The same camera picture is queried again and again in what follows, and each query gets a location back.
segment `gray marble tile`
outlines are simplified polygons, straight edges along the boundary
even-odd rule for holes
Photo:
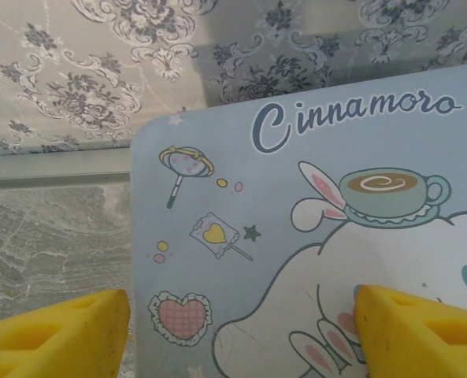
[[[130,212],[128,184],[0,191],[0,319],[107,288],[131,294]],[[130,329],[123,378],[134,376]]]

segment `white rabbit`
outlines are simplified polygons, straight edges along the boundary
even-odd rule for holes
[[[297,202],[291,212],[291,220],[295,228],[301,232],[315,230],[321,224],[322,218],[345,220],[347,215],[342,211],[345,201],[338,187],[317,167],[300,162],[298,165],[303,176],[324,199],[304,198]]]
[[[309,365],[324,377],[364,377],[364,366],[356,363],[362,356],[352,318],[359,284],[392,287],[467,309],[467,213],[435,217],[409,228],[356,224],[342,211],[346,203],[327,175],[309,163],[300,163],[299,168],[323,198],[296,204],[291,212],[295,227],[303,232],[315,229],[328,217],[326,209],[342,214],[336,218],[343,219],[343,224],[322,244],[304,246],[294,254],[253,313],[218,328],[214,359],[229,378],[297,378]],[[338,339],[354,352],[355,360],[347,362],[350,366],[346,369],[346,364],[333,368],[330,340],[322,332],[324,323],[316,329],[321,320],[326,327],[337,326],[335,334],[342,336]],[[324,371],[322,363],[302,350],[305,342],[331,370]],[[344,350],[335,352],[347,361]]]
[[[324,378],[367,377],[365,365],[358,360],[342,331],[325,319],[318,321],[317,327],[324,343],[305,332],[289,335],[292,347],[310,368]]]

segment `pink dot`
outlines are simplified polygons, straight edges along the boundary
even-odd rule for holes
[[[165,256],[162,254],[155,254],[153,259],[154,262],[157,262],[158,264],[163,264],[165,262]]]

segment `cartoon print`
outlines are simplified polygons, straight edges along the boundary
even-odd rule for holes
[[[184,177],[209,177],[214,173],[212,162],[203,152],[194,147],[175,148],[171,146],[160,153],[160,162],[177,175],[167,209],[173,207]]]
[[[178,124],[180,124],[181,122],[183,122],[184,120],[181,118],[180,116],[180,113],[177,113],[177,114],[170,114],[169,115],[169,125],[174,125],[174,126],[177,126]]]
[[[249,254],[235,246],[240,237],[239,232],[212,213],[198,219],[189,236],[206,246],[216,258],[221,258],[224,252],[231,249],[253,261]]]
[[[163,264],[165,262],[165,255],[163,254],[155,254],[153,257],[154,262],[158,264]]]
[[[296,378],[309,369],[364,378],[352,315],[361,284],[467,309],[467,213],[439,215],[451,193],[444,178],[365,169],[335,184],[310,163],[300,162],[299,169],[320,196],[296,203],[295,228],[311,232],[326,219],[342,223],[324,242],[289,257],[251,313],[216,330],[213,360],[228,378]],[[433,186],[439,190],[429,195]]]
[[[163,291],[153,297],[148,310],[154,329],[182,347],[198,344],[212,324],[209,299],[203,295],[190,293],[180,299]]]
[[[256,241],[256,238],[260,237],[261,234],[256,230],[256,224],[253,224],[250,227],[244,227],[243,230],[245,231],[245,235],[243,237],[244,240],[250,239],[253,242]]]
[[[228,181],[226,181],[225,179],[217,179],[216,184],[218,187],[227,187]]]
[[[169,244],[164,240],[160,240],[159,242],[157,242],[156,247],[161,252],[166,252],[167,250],[169,250]]]

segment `star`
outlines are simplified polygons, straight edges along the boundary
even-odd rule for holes
[[[256,226],[252,225],[251,227],[244,227],[246,235],[243,237],[244,240],[251,239],[253,242],[256,241],[258,236],[261,236],[259,232],[256,231]]]
[[[169,117],[170,117],[169,124],[178,125],[183,121],[183,119],[180,117],[179,113],[178,114],[170,114]]]
[[[189,372],[189,378],[205,378],[201,365],[196,369],[187,368],[187,372]]]

